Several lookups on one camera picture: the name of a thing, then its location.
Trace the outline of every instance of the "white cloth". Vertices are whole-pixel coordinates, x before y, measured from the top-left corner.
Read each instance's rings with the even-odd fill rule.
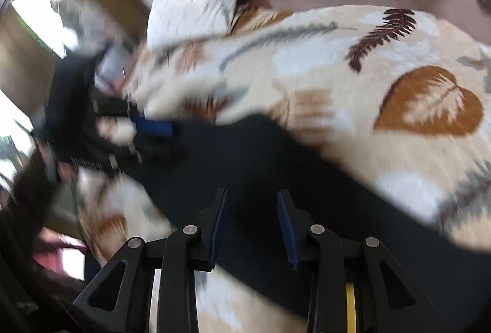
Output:
[[[147,27],[152,50],[230,32],[237,0],[154,0]]]

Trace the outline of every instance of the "brown leaf print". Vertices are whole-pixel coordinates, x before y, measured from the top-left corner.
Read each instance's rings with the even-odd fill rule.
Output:
[[[126,218],[121,214],[113,215],[101,222],[95,244],[106,261],[126,243],[126,232]]]
[[[376,26],[375,30],[351,46],[346,55],[346,59],[350,60],[350,67],[357,73],[361,71],[360,60],[367,56],[368,52],[384,42],[390,42],[391,39],[399,40],[399,36],[411,34],[416,27],[416,20],[409,16],[414,15],[414,12],[409,9],[387,9],[384,15],[385,23]]]
[[[191,117],[199,120],[215,122],[217,115],[231,103],[231,99],[226,96],[224,98],[215,99],[210,95],[206,101],[189,100],[184,105],[184,110]]]
[[[273,86],[284,96],[269,108],[268,116],[302,144],[319,152],[326,150],[332,132],[326,123],[334,117],[331,91],[313,88],[288,94],[279,82],[273,82]]]
[[[176,62],[178,74],[188,74],[195,70],[198,63],[206,61],[206,52],[203,42],[190,42],[185,45]]]
[[[464,136],[476,130],[482,117],[481,101],[458,86],[452,73],[424,66],[392,84],[373,129]]]
[[[292,12],[275,12],[266,9],[244,10],[235,22],[230,35],[235,36],[249,33],[262,27],[279,23],[283,19],[290,17],[292,14]]]

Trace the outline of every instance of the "leaf-patterned blanket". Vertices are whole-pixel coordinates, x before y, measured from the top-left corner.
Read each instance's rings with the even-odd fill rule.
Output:
[[[207,99],[183,105],[187,112],[217,124],[267,113],[422,223],[462,246],[491,250],[490,61],[485,47],[429,14],[338,6],[245,10],[230,36],[184,44],[153,68],[218,77]],[[95,246],[107,249],[114,235],[101,234],[104,219],[96,225],[90,236],[106,238]],[[118,225],[120,242],[130,225],[138,226]],[[213,273],[210,297],[198,293],[200,323],[211,330],[303,330],[224,271]],[[229,293],[226,305],[213,303],[224,301],[212,299],[214,285]],[[267,326],[250,317],[255,302]]]

